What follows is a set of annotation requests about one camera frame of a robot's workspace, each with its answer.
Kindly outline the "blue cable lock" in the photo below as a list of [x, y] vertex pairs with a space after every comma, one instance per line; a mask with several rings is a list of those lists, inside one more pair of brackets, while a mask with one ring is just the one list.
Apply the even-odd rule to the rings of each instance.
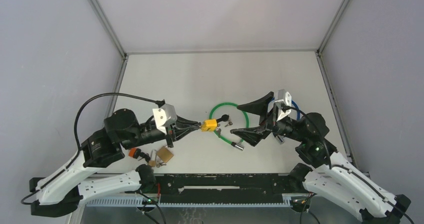
[[[299, 121], [301, 119], [301, 113], [299, 112], [299, 109], [298, 109], [299, 107], [294, 101], [292, 101], [292, 106], [294, 107], [294, 111], [296, 113], [296, 120]], [[273, 134], [273, 136], [280, 145], [282, 145], [285, 142], [284, 136], [278, 135], [278, 134]]]

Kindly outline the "green cable lock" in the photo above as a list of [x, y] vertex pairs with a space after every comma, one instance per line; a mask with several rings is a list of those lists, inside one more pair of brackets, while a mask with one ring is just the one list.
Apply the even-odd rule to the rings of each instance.
[[[213, 117], [214, 117], [214, 114], [215, 114], [215, 112], [218, 110], [218, 109], [220, 109], [220, 108], [222, 108], [222, 107], [231, 107], [231, 108], [234, 108], [235, 110], [237, 110], [237, 104], [235, 104], [235, 103], [232, 103], [232, 102], [223, 102], [223, 103], [219, 103], [219, 104], [217, 104], [216, 106], [214, 106], [212, 109], [211, 109], [211, 111], [209, 112], [209, 115], [208, 115], [208, 118], [209, 119], [212, 119]], [[247, 114], [247, 112], [245, 112], [245, 111], [240, 111], [242, 114], [243, 114], [243, 116], [244, 116], [244, 121], [245, 121], [245, 125], [244, 125], [244, 127], [245, 128], [249, 128], [250, 127], [250, 119], [249, 119], [249, 116], [248, 116], [248, 114]], [[244, 149], [245, 149], [245, 147], [243, 146], [243, 142], [244, 142], [244, 140], [242, 140], [241, 138], [240, 138], [240, 140], [238, 141], [238, 142], [235, 142], [235, 141], [231, 141], [230, 139], [228, 139], [227, 137], [225, 137], [225, 136], [222, 136], [221, 135], [221, 130], [220, 130], [220, 128], [219, 127], [217, 127], [216, 128], [216, 130], [215, 131], [213, 131], [213, 133], [219, 138], [219, 139], [221, 139], [222, 141], [224, 141], [225, 143], [227, 143], [227, 144], [229, 144], [230, 146], [232, 146], [233, 148], [235, 148], [235, 149], [238, 149], [238, 150], [240, 150], [240, 151], [243, 151]]]

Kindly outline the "yellow tag padlock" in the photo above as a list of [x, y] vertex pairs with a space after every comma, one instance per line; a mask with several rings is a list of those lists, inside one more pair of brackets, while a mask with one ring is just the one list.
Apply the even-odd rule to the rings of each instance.
[[230, 119], [230, 116], [228, 114], [224, 114], [217, 119], [207, 119], [201, 124], [200, 130], [202, 132], [213, 132], [219, 126], [220, 122], [226, 122], [229, 119]]

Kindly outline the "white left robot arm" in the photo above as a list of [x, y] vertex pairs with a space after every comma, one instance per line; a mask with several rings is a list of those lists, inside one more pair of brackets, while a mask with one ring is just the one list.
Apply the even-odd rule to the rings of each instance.
[[32, 178], [36, 200], [33, 216], [57, 218], [74, 212], [91, 200], [122, 192], [149, 193], [157, 185], [154, 171], [141, 164], [126, 173], [92, 180], [95, 174], [125, 157], [129, 150], [158, 141], [175, 142], [200, 128], [201, 123], [169, 114], [165, 107], [145, 123], [129, 109], [120, 109], [104, 120], [102, 129], [85, 141], [75, 156], [46, 178]]

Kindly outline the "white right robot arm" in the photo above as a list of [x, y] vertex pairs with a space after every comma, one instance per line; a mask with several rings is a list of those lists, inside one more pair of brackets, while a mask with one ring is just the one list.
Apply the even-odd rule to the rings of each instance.
[[237, 108], [259, 116], [258, 126], [231, 130], [251, 146], [269, 135], [299, 143], [295, 151], [301, 162], [289, 173], [289, 187], [293, 191], [319, 195], [363, 224], [398, 224], [402, 218], [408, 218], [410, 199], [380, 187], [348, 161], [326, 139], [329, 128], [320, 113], [301, 111], [299, 119], [290, 117], [297, 107], [289, 92], [269, 92]]

